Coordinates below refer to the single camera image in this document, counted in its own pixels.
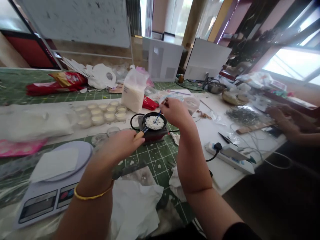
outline gold bracelet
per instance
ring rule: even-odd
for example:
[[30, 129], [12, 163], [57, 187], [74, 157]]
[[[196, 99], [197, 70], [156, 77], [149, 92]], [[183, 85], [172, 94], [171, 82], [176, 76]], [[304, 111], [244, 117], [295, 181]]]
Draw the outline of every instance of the gold bracelet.
[[96, 196], [93, 196], [93, 197], [82, 197], [80, 196], [78, 193], [77, 193], [77, 187], [78, 185], [74, 188], [74, 195], [76, 196], [76, 198], [80, 199], [80, 200], [93, 200], [93, 199], [96, 199], [98, 197], [101, 197], [103, 196], [104, 194], [106, 194], [107, 192], [109, 192], [110, 189], [112, 189], [113, 187], [113, 183], [114, 183], [114, 180], [112, 179], [111, 180], [111, 186], [103, 193], [99, 194], [99, 195], [96, 195]]

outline electric burner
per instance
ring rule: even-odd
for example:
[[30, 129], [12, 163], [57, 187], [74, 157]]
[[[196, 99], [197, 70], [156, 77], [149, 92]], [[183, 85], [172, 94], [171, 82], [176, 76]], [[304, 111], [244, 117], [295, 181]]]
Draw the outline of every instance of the electric burner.
[[[143, 116], [138, 116], [138, 124], [140, 131], [142, 131], [145, 128], [145, 124], [142, 122], [142, 119]], [[157, 131], [148, 130], [143, 136], [146, 139], [143, 145], [149, 145], [152, 143], [164, 141], [163, 137], [168, 133], [169, 129], [167, 126], [164, 129], [160, 129]]]

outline wooden ruler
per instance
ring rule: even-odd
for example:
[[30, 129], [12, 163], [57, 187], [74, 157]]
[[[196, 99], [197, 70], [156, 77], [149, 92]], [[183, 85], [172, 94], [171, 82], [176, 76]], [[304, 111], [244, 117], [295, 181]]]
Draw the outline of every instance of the wooden ruler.
[[254, 130], [258, 130], [258, 129], [261, 129], [261, 128], [269, 127], [269, 126], [274, 125], [274, 124], [275, 124], [274, 121], [266, 122], [266, 123], [260, 123], [260, 124], [253, 125], [253, 126], [250, 126], [250, 127], [240, 128], [240, 129], [236, 130], [236, 132], [238, 134], [244, 134], [244, 133], [252, 132]]

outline digital kitchen scale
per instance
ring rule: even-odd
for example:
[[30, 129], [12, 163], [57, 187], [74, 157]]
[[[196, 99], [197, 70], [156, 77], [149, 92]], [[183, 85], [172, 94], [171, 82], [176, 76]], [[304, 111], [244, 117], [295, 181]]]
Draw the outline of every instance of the digital kitchen scale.
[[74, 141], [63, 144], [53, 151], [66, 148], [77, 148], [79, 151], [76, 169], [41, 182], [31, 183], [21, 201], [14, 229], [26, 227], [68, 208], [74, 188], [92, 155], [93, 147], [87, 142]]

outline green cutting mat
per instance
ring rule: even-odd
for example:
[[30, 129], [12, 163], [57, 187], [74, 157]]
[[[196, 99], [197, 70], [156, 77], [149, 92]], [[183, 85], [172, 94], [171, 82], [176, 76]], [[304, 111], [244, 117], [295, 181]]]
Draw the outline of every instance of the green cutting mat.
[[[31, 83], [46, 83], [54, 81], [54, 79], [48, 75], [49, 73], [51, 73], [51, 71], [0, 69], [0, 85], [4, 87], [0, 87], [0, 106], [4, 104], [24, 105], [121, 98], [121, 94], [110, 94], [106, 90], [101, 90], [100, 92], [67, 92], [45, 96], [27, 96], [27, 85]], [[174, 82], [156, 82], [154, 85], [157, 90], [182, 88]], [[193, 85], [187, 81], [183, 83], [183, 86], [193, 89], [197, 88], [193, 87]]]
[[[73, 102], [73, 101], [86, 101], [86, 100], [98, 100], [98, 99], [117, 99], [121, 98], [121, 94], [109, 94], [107, 91], [102, 90], [100, 92], [93, 91], [87, 93], [78, 93], [78, 92], [69, 92], [69, 93], [58, 93], [51, 94], [47, 96], [37, 96], [31, 97], [26, 94], [26, 85], [31, 83], [45, 83], [52, 82], [53, 78], [48, 76], [51, 71], [44, 70], [23, 70], [23, 69], [0, 69], [0, 105], [3, 104], [39, 104], [39, 103], [57, 103], [57, 102]], [[164, 90], [164, 89], [181, 89], [181, 86], [178, 86], [176, 83], [160, 83], [156, 82], [155, 89]], [[195, 88], [191, 83], [184, 82], [183, 86], [189, 88]], [[168, 124], [169, 130], [176, 130], [177, 128]], [[86, 138], [76, 139], [78, 141], [85, 141], [91, 144], [92, 136]], [[129, 166], [131, 161], [134, 163], [139, 163], [145, 161], [150, 171], [152, 172], [153, 178], [156, 183], [164, 187], [163, 197], [168, 198], [171, 195], [176, 210], [178, 211], [184, 224], [189, 223], [195, 216], [188, 203], [181, 203], [177, 197], [172, 193], [169, 188], [169, 179], [172, 175], [170, 164], [175, 163], [175, 158], [178, 154], [178, 146], [173, 142], [171, 136], [166, 135], [164, 137], [165, 141], [151, 144], [149, 146], [141, 146], [135, 151], [128, 159], [122, 162], [121, 165], [118, 165], [115, 168], [115, 171], [119, 171], [126, 166]], [[64, 143], [61, 142], [53, 145], [44, 146], [43, 149], [54, 149]], [[1, 159], [0, 164], [4, 164], [8, 161], [15, 160], [17, 158], [6, 158]], [[16, 181], [23, 179], [28, 179], [31, 175], [33, 169], [26, 170], [22, 173], [18, 173], [13, 176]], [[10, 179], [3, 180], [0, 183], [1, 186], [8, 187], [8, 184], [12, 185]]]

